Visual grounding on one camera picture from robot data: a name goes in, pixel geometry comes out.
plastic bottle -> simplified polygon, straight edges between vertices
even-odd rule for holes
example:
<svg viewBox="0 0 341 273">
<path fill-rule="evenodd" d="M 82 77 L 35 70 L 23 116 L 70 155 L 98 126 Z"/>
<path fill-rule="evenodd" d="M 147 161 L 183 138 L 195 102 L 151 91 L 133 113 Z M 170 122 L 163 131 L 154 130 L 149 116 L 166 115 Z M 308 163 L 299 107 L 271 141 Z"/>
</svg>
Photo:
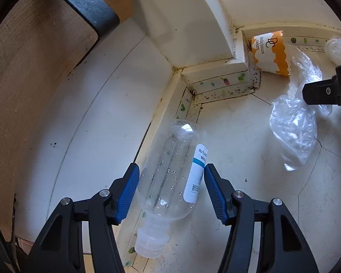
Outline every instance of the plastic bottle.
<svg viewBox="0 0 341 273">
<path fill-rule="evenodd" d="M 145 217 L 138 228 L 135 251 L 147 258 L 160 256 L 174 220 L 187 216 L 196 203 L 207 149 L 197 144 L 202 135 L 186 120 L 173 121 L 158 134 L 144 163 L 137 200 Z"/>
</svg>

crumpled plastic bag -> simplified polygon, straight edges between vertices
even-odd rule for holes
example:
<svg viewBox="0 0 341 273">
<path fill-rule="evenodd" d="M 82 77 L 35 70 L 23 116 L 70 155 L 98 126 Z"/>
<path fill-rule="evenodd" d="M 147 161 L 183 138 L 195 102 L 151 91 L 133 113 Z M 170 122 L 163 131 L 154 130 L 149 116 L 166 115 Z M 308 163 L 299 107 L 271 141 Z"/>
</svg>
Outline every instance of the crumpled plastic bag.
<svg viewBox="0 0 341 273">
<path fill-rule="evenodd" d="M 284 167 L 292 171 L 308 160 L 317 140 L 316 117 L 327 117 L 332 105 L 306 104 L 302 96 L 304 84 L 321 81 L 322 72 L 297 47 L 289 46 L 288 52 L 299 70 L 299 87 L 295 93 L 289 91 L 273 102 L 269 126 L 281 145 Z"/>
<path fill-rule="evenodd" d="M 326 55 L 337 65 L 341 65 L 341 38 L 334 36 L 325 44 Z"/>
</svg>

white wall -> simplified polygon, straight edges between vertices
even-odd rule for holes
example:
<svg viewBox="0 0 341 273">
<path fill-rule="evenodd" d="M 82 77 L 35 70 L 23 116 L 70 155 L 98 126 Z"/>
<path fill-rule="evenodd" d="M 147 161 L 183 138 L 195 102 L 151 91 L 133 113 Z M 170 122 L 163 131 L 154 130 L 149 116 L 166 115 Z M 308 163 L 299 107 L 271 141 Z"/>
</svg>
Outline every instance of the white wall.
<svg viewBox="0 0 341 273">
<path fill-rule="evenodd" d="M 232 57 L 232 27 L 218 0 L 134 4 L 136 21 L 172 65 L 180 68 Z"/>
<path fill-rule="evenodd" d="M 28 142 L 16 190 L 19 237 L 35 241 L 61 198 L 90 198 L 124 175 L 171 73 L 132 20 L 73 70 Z"/>
<path fill-rule="evenodd" d="M 341 29 L 324 0 L 221 0 L 235 26 L 274 23 L 315 23 Z"/>
</svg>

floor tile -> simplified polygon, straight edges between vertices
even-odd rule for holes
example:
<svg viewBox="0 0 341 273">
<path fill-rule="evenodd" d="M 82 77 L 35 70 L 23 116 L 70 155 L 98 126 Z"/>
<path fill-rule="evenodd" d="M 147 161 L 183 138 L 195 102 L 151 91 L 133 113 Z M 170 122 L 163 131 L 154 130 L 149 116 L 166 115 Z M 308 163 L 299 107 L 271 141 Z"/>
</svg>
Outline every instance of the floor tile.
<svg viewBox="0 0 341 273">
<path fill-rule="evenodd" d="M 253 93 L 255 96 L 272 104 L 277 97 L 288 94 L 289 77 L 261 72 L 260 88 Z"/>
<path fill-rule="evenodd" d="M 341 257 L 341 158 L 326 149 L 299 195 L 299 217 L 320 273 L 328 273 Z"/>
<path fill-rule="evenodd" d="M 229 179 L 235 189 L 259 200 L 279 197 L 298 220 L 298 194 L 312 172 L 321 147 L 316 144 L 306 165 L 287 172 L 269 129 L 270 111 L 270 105 L 253 95 L 202 104 L 197 124 L 206 137 L 200 143 L 208 148 L 207 162 L 213 163 L 221 177 Z M 229 230 L 216 218 L 202 182 L 195 209 L 174 223 L 164 255 L 149 259 L 144 272 L 172 272 L 175 263 L 180 272 L 217 272 Z M 256 267 L 257 255 L 255 242 L 250 269 Z"/>
<path fill-rule="evenodd" d="M 333 106 L 331 115 L 319 128 L 326 131 L 320 140 L 322 147 L 341 157 L 341 106 Z"/>
<path fill-rule="evenodd" d="M 134 267 L 128 267 L 128 273 L 139 273 L 139 271 Z"/>
<path fill-rule="evenodd" d="M 142 257 L 141 255 L 137 255 L 133 264 L 133 267 L 139 271 L 139 272 L 143 272 L 146 263 L 148 261 L 148 258 Z"/>
</svg>

metal screw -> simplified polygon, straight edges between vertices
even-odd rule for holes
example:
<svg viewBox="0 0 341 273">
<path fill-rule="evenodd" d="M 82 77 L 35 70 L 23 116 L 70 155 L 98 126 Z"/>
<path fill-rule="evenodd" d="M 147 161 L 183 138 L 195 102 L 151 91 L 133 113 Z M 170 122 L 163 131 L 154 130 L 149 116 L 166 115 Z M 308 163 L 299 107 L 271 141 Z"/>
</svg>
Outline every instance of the metal screw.
<svg viewBox="0 0 341 273">
<path fill-rule="evenodd" d="M 274 198 L 274 199 L 273 199 L 273 203 L 274 203 L 275 205 L 277 205 L 277 206 L 280 206 L 280 205 L 283 204 L 283 201 L 280 200 L 279 198 Z"/>
<path fill-rule="evenodd" d="M 242 198 L 242 197 L 244 197 L 244 192 L 235 191 L 235 192 L 234 192 L 234 196 L 235 196 L 236 198 Z"/>
<path fill-rule="evenodd" d="M 61 200 L 62 205 L 67 205 L 70 202 L 71 202 L 71 198 L 68 198 L 68 197 L 65 197 Z"/>
<path fill-rule="evenodd" d="M 107 196 L 110 195 L 110 191 L 108 189 L 103 189 L 103 190 L 100 191 L 99 195 L 101 197 L 107 197 Z"/>
</svg>

